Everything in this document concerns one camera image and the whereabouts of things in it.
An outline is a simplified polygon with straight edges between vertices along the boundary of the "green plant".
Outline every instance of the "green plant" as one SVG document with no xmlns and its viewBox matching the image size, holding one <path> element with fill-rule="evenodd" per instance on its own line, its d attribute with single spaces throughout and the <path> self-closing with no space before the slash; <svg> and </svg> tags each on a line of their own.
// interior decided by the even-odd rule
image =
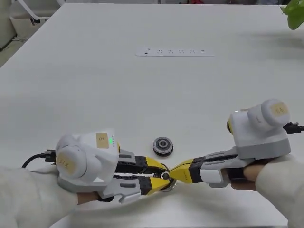
<svg viewBox="0 0 304 228">
<path fill-rule="evenodd" d="M 287 15 L 291 30 L 297 29 L 304 22 L 304 0 L 291 0 L 286 7 L 281 7 L 281 10 Z"/>
</svg>

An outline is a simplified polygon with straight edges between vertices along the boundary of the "black strap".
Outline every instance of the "black strap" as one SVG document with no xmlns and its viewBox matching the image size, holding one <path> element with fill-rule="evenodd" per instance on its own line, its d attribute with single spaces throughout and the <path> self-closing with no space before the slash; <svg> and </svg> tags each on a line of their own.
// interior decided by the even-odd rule
<svg viewBox="0 0 304 228">
<path fill-rule="evenodd" d="M 98 200 L 99 202 L 112 202 L 113 199 L 114 199 L 114 196 L 109 197 L 109 198 L 102 199 L 102 198 L 100 197 L 100 195 L 98 195 L 98 199 L 97 199 L 97 200 Z"/>
</svg>

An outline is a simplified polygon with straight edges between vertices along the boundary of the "ball bearing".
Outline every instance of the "ball bearing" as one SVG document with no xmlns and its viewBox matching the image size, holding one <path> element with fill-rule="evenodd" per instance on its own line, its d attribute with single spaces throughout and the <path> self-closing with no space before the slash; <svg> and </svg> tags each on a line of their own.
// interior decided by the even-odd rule
<svg viewBox="0 0 304 228">
<path fill-rule="evenodd" d="M 159 137 L 154 140 L 153 150 L 157 155 L 167 157 L 173 152 L 173 143 L 166 137 Z"/>
</svg>

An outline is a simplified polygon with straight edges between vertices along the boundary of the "floor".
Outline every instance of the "floor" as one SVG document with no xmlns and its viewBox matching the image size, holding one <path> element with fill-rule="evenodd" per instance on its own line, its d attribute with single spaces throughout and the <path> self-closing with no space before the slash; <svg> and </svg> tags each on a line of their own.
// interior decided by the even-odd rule
<svg viewBox="0 0 304 228">
<path fill-rule="evenodd" d="M 12 57 L 24 42 L 12 41 L 4 50 L 0 52 L 0 68 Z"/>
</svg>

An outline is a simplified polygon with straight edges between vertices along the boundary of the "label sticker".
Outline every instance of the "label sticker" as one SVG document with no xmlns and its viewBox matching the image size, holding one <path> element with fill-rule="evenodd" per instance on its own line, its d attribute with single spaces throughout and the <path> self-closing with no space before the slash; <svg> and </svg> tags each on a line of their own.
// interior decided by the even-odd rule
<svg viewBox="0 0 304 228">
<path fill-rule="evenodd" d="M 75 172 L 75 163 L 62 153 L 60 153 L 56 158 L 56 166 L 61 166 L 70 175 Z"/>
<path fill-rule="evenodd" d="M 279 102 L 270 106 L 272 114 L 276 117 L 288 114 L 288 108 L 283 102 Z"/>
<path fill-rule="evenodd" d="M 109 149 L 108 134 L 96 133 L 96 144 L 98 149 Z"/>
</svg>

